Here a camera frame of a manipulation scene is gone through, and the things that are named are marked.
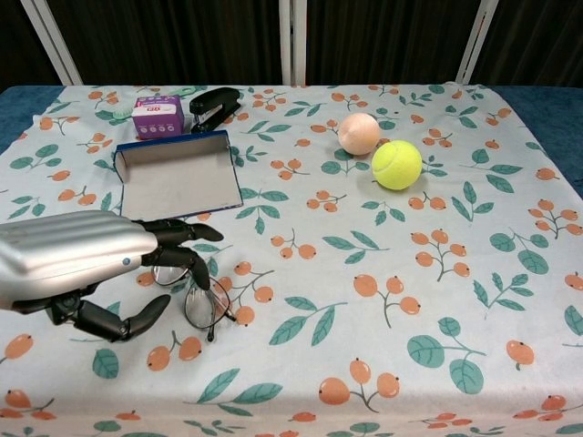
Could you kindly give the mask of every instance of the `tennis ball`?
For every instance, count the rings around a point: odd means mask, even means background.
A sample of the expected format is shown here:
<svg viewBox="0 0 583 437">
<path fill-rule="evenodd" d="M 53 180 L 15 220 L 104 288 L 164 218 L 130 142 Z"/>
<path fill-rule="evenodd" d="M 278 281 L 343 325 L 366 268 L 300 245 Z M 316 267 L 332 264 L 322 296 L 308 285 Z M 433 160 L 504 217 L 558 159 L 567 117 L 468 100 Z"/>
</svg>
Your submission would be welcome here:
<svg viewBox="0 0 583 437">
<path fill-rule="evenodd" d="M 404 189 L 421 175 L 422 159 L 413 144 L 398 139 L 380 146 L 374 152 L 372 164 L 379 184 L 389 189 Z"/>
</svg>

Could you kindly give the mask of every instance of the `robotic hand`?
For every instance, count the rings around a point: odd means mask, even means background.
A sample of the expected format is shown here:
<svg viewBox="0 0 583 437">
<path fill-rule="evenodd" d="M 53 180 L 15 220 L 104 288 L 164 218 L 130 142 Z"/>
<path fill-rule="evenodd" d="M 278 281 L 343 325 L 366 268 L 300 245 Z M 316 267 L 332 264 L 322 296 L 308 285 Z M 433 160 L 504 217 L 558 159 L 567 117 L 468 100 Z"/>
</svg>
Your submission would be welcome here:
<svg viewBox="0 0 583 437">
<path fill-rule="evenodd" d="M 82 300 L 104 280 L 139 266 L 189 269 L 210 288 L 203 259 L 180 244 L 220 241 L 222 235 L 179 219 L 130 220 L 112 212 L 83 211 L 0 225 L 0 309 L 21 314 L 46 310 L 55 325 L 76 328 L 109 341 L 124 341 L 148 330 L 168 306 L 158 296 L 139 314 L 121 320 Z"/>
</svg>

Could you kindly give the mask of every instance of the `table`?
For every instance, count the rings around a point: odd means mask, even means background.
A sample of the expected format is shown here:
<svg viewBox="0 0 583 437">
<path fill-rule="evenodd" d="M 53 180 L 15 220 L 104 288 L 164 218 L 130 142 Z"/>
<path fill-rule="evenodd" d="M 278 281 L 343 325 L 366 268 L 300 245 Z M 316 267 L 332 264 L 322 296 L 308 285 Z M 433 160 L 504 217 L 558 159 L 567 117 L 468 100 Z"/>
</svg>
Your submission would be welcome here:
<svg viewBox="0 0 583 437">
<path fill-rule="evenodd" d="M 581 431 L 581 199 L 512 107 L 454 83 L 237 88 L 242 108 L 223 127 L 245 205 L 191 221 L 225 234 L 192 245 L 240 323 L 222 321 L 205 342 L 181 313 L 187 286 L 157 286 L 148 269 L 90 298 L 125 318 L 171 293 L 129 343 L 5 311 L 2 431 Z M 136 97 L 176 93 L 188 112 L 206 89 L 66 87 L 0 157 L 3 221 L 119 211 L 111 157 L 135 140 Z M 353 112 L 418 146 L 424 173 L 412 187 L 380 188 L 370 157 L 339 148 Z"/>
</svg>

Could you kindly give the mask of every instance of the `box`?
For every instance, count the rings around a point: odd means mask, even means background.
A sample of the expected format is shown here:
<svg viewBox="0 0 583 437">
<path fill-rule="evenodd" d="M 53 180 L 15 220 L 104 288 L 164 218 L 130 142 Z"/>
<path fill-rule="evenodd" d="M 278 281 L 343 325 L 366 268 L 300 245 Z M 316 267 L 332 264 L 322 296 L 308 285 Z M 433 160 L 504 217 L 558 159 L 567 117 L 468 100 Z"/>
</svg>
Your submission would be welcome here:
<svg viewBox="0 0 583 437">
<path fill-rule="evenodd" d="M 225 130 L 120 144 L 114 163 L 128 219 L 184 218 L 243 204 Z"/>
<path fill-rule="evenodd" d="M 139 97 L 131 117 L 140 139 L 182 134 L 184 114 L 179 96 Z"/>
</svg>

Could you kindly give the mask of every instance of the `dark curtain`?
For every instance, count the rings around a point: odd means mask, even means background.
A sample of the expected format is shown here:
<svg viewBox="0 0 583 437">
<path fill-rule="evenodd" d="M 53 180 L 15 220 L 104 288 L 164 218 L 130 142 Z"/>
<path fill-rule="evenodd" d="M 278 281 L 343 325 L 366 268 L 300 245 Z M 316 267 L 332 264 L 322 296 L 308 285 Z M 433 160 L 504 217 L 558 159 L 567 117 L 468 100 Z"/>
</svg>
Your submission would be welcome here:
<svg viewBox="0 0 583 437">
<path fill-rule="evenodd" d="M 48 0 L 86 84 L 280 84 L 272 0 Z"/>
<path fill-rule="evenodd" d="M 309 0 L 309 84 L 455 80 L 479 0 Z"/>
<path fill-rule="evenodd" d="M 583 86 L 583 1 L 500 1 L 472 83 Z"/>
<path fill-rule="evenodd" d="M 0 41 L 0 92 L 61 83 L 19 0 L 0 1 Z"/>
</svg>

